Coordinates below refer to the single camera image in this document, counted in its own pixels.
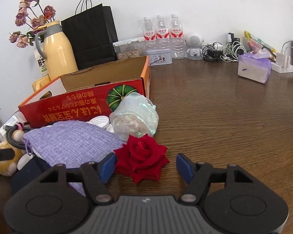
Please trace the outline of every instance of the red and white label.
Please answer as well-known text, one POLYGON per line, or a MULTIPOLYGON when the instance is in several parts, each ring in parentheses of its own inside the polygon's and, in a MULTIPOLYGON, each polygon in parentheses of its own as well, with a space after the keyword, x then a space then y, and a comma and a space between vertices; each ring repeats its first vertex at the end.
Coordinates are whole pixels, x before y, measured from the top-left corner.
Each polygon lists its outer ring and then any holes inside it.
POLYGON ((183 37, 182 28, 172 28, 170 30, 170 34, 171 34, 172 38, 183 37))
POLYGON ((146 31, 143 33, 144 40, 156 40, 155 32, 146 31))
POLYGON ((156 37, 158 39, 164 39, 164 38, 169 38, 169 30, 168 28, 165 29, 158 29, 156 31, 156 37))

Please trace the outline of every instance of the green pumpkin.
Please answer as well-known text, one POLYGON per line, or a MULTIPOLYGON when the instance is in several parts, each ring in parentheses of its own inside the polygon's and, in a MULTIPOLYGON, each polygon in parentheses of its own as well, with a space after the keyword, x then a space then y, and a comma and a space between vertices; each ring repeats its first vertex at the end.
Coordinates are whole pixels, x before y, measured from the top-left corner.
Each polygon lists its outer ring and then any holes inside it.
POLYGON ((115 86, 113 89, 111 89, 108 92, 106 98, 107 105, 111 111, 115 111, 124 97, 129 95, 131 92, 138 91, 136 88, 125 84, 119 84, 118 86, 115 86))

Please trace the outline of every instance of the gray handle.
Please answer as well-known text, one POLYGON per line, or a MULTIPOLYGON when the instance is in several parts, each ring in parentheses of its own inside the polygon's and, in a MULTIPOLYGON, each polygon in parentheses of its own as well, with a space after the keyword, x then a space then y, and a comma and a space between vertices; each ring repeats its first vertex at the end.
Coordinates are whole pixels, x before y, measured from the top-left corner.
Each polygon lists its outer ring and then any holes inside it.
POLYGON ((47 33, 47 30, 45 30, 45 31, 41 31, 41 32, 38 32, 37 34, 36 34, 36 36, 35 36, 35 43, 36 43, 36 48, 37 48, 37 51, 38 51, 38 53, 41 55, 41 57, 43 58, 43 59, 47 59, 47 56, 46 56, 46 54, 41 50, 41 48, 40 48, 40 45, 39 45, 39 39, 38 39, 38 37, 40 36, 40 35, 43 35, 43 34, 46 34, 47 33))

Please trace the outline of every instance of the wood grain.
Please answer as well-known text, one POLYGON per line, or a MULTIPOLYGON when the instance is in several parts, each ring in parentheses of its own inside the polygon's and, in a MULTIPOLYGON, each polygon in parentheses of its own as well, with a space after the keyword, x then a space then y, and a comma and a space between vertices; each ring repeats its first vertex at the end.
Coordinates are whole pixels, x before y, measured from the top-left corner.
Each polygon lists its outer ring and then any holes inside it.
MULTIPOLYGON (((171 162, 160 183, 145 180, 135 186, 130 178, 114 175, 108 184, 114 197, 179 196, 185 184, 175 159, 183 152, 215 167, 236 163, 246 169, 287 202, 290 215, 282 233, 293 234, 293 75, 271 71, 263 85, 238 77, 236 63, 174 61, 151 67, 151 100, 160 117, 155 139, 169 148, 171 162)), ((0 215, 10 195, 7 183, 0 179, 0 215)))

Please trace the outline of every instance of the yellow mug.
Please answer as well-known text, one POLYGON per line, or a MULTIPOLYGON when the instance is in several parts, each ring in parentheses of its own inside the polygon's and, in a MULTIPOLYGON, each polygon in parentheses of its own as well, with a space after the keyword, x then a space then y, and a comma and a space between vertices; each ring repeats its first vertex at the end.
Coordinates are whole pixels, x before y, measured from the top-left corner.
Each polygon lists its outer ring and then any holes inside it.
POLYGON ((34 92, 39 91, 43 86, 47 85, 50 83, 50 77, 44 76, 43 78, 38 79, 36 82, 32 84, 32 88, 34 92))

